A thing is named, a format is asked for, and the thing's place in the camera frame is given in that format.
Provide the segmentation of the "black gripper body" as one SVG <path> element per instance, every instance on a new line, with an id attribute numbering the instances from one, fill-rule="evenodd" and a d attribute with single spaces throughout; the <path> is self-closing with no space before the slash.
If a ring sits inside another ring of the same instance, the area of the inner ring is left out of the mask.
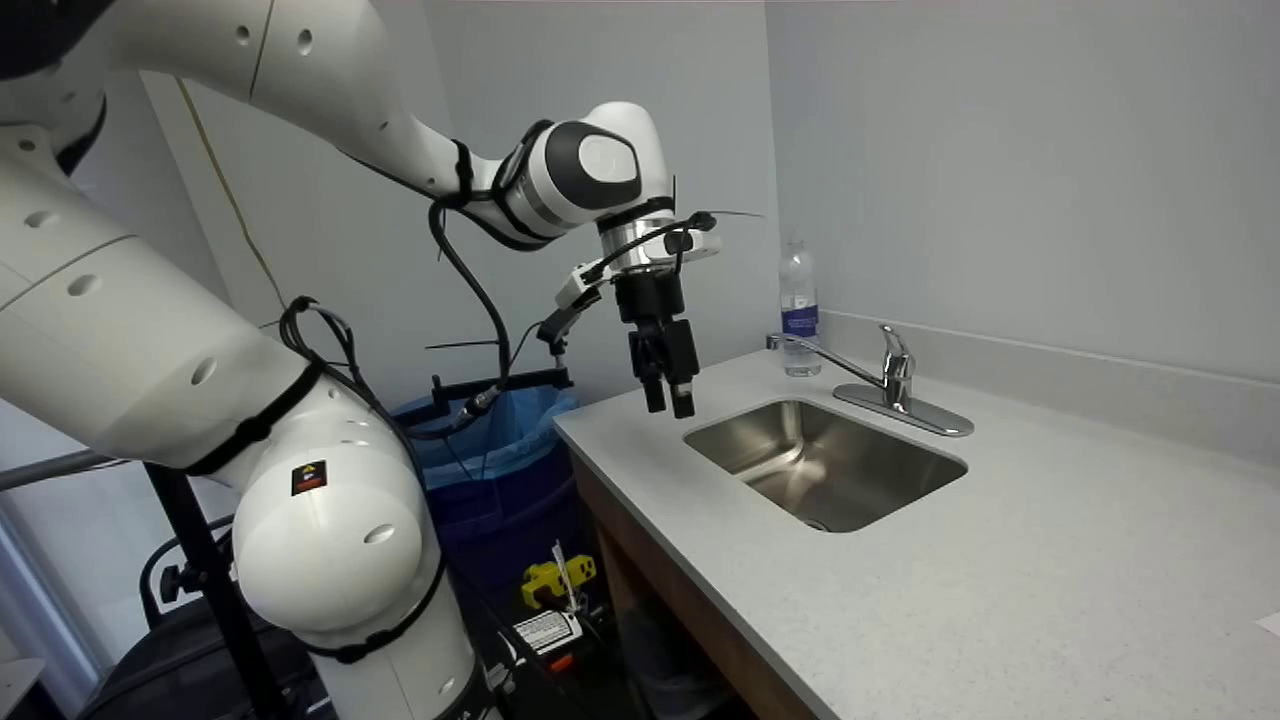
<path id="1" fill-rule="evenodd" d="M 638 375 L 691 379 L 698 373 L 677 273 L 619 277 L 617 305 Z"/>

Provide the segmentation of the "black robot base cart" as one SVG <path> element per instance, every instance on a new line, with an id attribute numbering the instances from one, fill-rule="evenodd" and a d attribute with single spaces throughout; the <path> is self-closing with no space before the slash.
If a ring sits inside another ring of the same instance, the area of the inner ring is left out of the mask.
<path id="1" fill-rule="evenodd" d="M 148 634 L 94 685 L 77 720 L 260 720 L 178 541 L 150 549 L 137 575 Z M 313 657 L 251 622 L 284 720 L 336 720 Z"/>

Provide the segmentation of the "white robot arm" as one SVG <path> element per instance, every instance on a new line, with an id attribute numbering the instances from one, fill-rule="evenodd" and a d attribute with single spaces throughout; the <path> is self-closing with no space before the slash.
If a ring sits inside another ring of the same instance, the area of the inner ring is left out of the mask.
<path id="1" fill-rule="evenodd" d="M 278 118 L 521 254 L 593 224 L 603 257 L 559 301 L 617 288 L 648 401 L 682 416 L 694 361 L 672 298 L 691 233 L 651 118 L 608 102 L 483 161 L 411 114 L 376 0 L 0 0 L 3 401 L 105 455 L 237 487 L 237 589 L 307 649 L 340 720 L 459 720 L 480 705 L 480 662 L 376 401 L 71 184 L 115 69 Z"/>

